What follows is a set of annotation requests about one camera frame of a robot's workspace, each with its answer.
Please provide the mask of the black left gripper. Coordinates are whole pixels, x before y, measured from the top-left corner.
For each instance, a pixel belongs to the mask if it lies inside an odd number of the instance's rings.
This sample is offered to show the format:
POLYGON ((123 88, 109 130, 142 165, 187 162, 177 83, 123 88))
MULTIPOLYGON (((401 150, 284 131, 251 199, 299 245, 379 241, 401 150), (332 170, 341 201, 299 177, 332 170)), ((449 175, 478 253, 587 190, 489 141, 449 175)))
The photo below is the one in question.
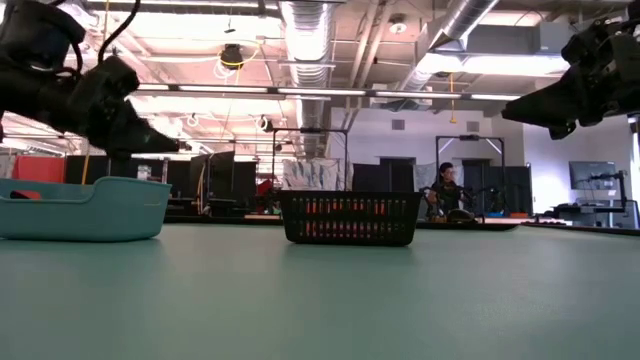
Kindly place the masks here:
POLYGON ((130 101, 101 94, 78 96, 72 89, 43 87, 38 92, 38 120, 59 132, 71 132, 106 150, 112 161, 125 162, 132 153, 177 152, 178 140, 153 128, 130 101))

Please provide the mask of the black plastic basket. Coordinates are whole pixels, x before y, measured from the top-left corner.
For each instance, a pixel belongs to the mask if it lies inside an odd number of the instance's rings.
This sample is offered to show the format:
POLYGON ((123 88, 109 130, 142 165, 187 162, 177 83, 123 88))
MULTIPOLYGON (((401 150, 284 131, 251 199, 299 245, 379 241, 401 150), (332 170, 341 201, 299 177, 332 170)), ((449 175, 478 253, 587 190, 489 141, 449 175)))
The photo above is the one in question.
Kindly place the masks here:
POLYGON ((418 219, 418 212, 422 195, 416 192, 354 192, 354 191, 293 191, 287 190, 280 193, 281 215, 285 222, 285 235, 287 240, 297 244, 312 245, 349 245, 349 246, 388 246, 404 247, 413 241, 418 219), (295 203, 299 200, 311 200, 319 198, 342 199, 342 198, 364 198, 364 199, 392 199, 404 200, 406 212, 403 216, 406 230, 396 233, 391 238, 372 240, 351 240, 351 239, 320 239, 308 238, 300 235, 297 226, 299 212, 295 203))

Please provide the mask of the ceiling light strip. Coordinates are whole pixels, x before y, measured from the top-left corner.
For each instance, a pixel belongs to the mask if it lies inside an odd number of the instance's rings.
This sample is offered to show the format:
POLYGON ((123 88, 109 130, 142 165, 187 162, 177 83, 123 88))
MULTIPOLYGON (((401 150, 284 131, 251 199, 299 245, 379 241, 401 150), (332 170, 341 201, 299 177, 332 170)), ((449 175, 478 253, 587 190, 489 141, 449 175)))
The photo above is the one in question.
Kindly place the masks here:
POLYGON ((513 101, 520 95, 467 93, 467 92, 416 92, 376 89, 346 88, 303 88, 275 86, 238 85, 182 85, 182 84, 142 84, 140 95, 202 94, 202 95, 256 95, 256 96, 303 96, 303 97, 358 97, 358 98, 399 98, 418 100, 462 100, 462 101, 513 101))

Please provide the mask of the black metal frame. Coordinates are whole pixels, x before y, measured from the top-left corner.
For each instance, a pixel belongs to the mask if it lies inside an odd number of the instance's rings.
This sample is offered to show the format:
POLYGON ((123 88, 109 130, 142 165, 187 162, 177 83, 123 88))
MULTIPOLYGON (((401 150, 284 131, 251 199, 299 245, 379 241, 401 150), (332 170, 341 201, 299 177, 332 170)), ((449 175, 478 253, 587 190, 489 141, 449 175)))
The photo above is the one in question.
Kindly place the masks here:
MULTIPOLYGON (((501 155, 501 188, 503 191, 506 187, 506 149, 505 149, 505 140, 502 137, 484 137, 473 134, 466 135, 458 135, 458 136, 449 136, 449 135, 438 135, 435 137, 435 146, 436 146, 436 177, 435 184, 436 189, 431 189, 429 194, 433 195, 436 202, 433 204, 433 210, 437 215, 441 215, 440 209, 440 198, 436 194, 436 191, 439 190, 441 175, 440 175, 440 153, 453 141, 459 140, 461 142, 478 142, 481 140, 486 141, 491 147, 494 148, 496 152, 501 155)), ((475 201, 477 196, 484 192, 498 193, 500 190, 497 187, 484 187, 477 191, 472 191, 471 189, 467 189, 464 187, 458 186, 459 193, 461 194, 460 198, 460 210, 464 210, 463 204, 465 204, 469 208, 475 207, 475 201)))

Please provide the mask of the black table border frame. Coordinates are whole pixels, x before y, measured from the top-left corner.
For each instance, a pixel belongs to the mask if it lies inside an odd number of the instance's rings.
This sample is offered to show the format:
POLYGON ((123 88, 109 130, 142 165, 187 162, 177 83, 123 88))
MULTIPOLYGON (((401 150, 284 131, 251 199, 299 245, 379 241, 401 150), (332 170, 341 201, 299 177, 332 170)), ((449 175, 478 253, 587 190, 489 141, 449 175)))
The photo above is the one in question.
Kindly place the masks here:
MULTIPOLYGON (((206 216, 166 216, 165 224, 206 224, 206 225, 241 225, 241 226, 279 226, 283 227, 285 222, 278 216, 271 215, 251 215, 243 218, 239 217, 215 217, 206 216)), ((632 237, 640 237, 640 229, 624 229, 624 228, 603 228, 603 227, 586 227, 586 226, 569 226, 560 223, 550 222, 522 222, 508 223, 508 219, 490 218, 489 223, 477 224, 448 224, 448 223, 416 223, 416 228, 420 230, 464 230, 464 231, 508 231, 515 230, 517 227, 530 227, 541 229, 555 229, 566 231, 577 231, 586 233, 601 233, 607 235, 625 235, 632 237)))

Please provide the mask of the black partition panels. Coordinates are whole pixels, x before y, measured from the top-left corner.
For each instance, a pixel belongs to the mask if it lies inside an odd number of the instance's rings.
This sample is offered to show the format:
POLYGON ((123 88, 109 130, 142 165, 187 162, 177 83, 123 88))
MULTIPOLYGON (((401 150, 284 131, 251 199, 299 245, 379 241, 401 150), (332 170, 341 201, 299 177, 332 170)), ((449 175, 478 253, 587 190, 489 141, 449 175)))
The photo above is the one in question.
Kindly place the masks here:
MULTIPOLYGON (((84 158, 66 160, 64 181, 80 184, 84 158)), ((190 160, 131 158, 89 160, 86 184, 105 176, 156 181, 171 186, 167 216, 242 217, 255 208, 255 162, 237 162, 233 151, 199 155, 190 160)))

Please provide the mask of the teal plastic bin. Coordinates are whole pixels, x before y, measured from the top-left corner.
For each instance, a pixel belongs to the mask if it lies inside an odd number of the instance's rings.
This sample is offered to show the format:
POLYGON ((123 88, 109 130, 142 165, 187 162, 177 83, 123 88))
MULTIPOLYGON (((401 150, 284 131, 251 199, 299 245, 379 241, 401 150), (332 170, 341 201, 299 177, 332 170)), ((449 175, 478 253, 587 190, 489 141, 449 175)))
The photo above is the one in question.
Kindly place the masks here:
POLYGON ((0 179, 0 238, 125 242, 161 231, 169 184, 102 177, 92 185, 0 179))

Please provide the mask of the black computer monitor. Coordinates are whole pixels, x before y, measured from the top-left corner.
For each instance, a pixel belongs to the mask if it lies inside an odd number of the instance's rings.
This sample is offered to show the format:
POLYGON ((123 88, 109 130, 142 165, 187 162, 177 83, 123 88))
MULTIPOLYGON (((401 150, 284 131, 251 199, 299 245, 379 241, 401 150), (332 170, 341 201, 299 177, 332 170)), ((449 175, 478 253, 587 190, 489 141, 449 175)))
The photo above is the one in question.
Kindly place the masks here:
POLYGON ((572 190, 615 190, 616 165, 610 161, 570 161, 569 176, 572 190))

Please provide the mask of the red partition panel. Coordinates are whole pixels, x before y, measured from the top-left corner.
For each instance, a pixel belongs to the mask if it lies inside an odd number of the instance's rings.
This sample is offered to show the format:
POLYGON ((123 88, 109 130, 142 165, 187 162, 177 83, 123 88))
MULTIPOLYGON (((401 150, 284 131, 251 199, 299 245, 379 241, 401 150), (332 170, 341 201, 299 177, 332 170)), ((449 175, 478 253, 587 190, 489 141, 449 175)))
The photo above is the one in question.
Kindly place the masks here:
POLYGON ((16 157, 12 178, 16 180, 63 183, 66 159, 62 157, 26 156, 16 157))

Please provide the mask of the person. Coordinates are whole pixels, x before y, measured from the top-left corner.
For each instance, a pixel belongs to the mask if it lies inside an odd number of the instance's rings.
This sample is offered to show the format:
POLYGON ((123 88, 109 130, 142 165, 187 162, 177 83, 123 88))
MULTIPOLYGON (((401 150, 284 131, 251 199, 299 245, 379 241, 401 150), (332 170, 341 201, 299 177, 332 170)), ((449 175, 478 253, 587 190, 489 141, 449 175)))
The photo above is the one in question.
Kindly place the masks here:
POLYGON ((426 219, 430 222, 475 222, 475 215, 464 208, 473 204, 473 200, 467 190, 456 183, 456 171, 451 162, 439 165, 435 181, 427 189, 426 202, 426 219))

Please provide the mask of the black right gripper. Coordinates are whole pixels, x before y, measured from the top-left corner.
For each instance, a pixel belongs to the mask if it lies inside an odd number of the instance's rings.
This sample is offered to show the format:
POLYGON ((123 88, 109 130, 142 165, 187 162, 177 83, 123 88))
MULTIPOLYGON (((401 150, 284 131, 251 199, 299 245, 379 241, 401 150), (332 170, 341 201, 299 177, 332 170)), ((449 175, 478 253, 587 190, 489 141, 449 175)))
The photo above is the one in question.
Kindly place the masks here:
POLYGON ((552 140, 603 118, 640 114, 640 17, 595 20, 574 34, 561 55, 567 79, 509 101, 506 120, 547 127, 552 140))

